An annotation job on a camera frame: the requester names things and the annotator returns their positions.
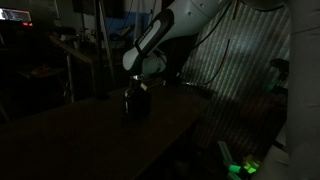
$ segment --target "machine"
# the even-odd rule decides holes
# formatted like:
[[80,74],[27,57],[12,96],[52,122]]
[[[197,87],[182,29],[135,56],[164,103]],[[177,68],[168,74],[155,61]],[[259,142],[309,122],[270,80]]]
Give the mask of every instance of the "machine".
[[[199,32],[231,2],[175,0],[154,18],[147,31],[135,42],[135,47],[125,53],[124,68],[134,76],[163,71],[167,60],[157,49],[158,45],[174,37]],[[245,0],[244,3],[258,10],[285,6],[290,11],[291,56],[286,123],[290,163],[288,171],[283,173],[288,179],[320,179],[320,1]]]

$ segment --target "metal sheet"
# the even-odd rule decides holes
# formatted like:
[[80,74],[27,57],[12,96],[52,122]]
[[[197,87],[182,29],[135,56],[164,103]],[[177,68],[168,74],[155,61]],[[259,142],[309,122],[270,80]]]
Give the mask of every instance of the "metal sheet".
[[[285,8],[260,12],[240,4],[232,20],[234,9],[235,5],[215,32],[191,53],[183,69],[186,81],[208,81],[216,73],[230,38],[224,66],[214,81],[203,87],[211,91],[212,105],[199,122],[194,140],[204,148],[225,140],[239,156],[263,155],[285,119],[281,97],[271,94],[268,87],[279,75],[270,60],[289,60],[289,12]],[[198,41],[221,14],[200,32]]]

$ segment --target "dark table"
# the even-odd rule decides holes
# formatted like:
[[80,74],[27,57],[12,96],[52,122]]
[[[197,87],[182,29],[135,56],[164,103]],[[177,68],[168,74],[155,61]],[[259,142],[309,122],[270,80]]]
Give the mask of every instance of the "dark table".
[[123,90],[0,127],[0,179],[134,179],[208,106],[177,87],[151,89],[152,112],[123,119]]

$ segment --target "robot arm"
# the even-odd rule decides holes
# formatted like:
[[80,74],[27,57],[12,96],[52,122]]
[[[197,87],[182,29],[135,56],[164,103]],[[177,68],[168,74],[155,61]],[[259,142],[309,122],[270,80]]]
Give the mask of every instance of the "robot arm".
[[154,18],[146,32],[135,42],[135,47],[125,53],[124,68],[133,75],[162,72],[166,57],[157,50],[158,45],[168,39],[198,33],[231,1],[175,0]]

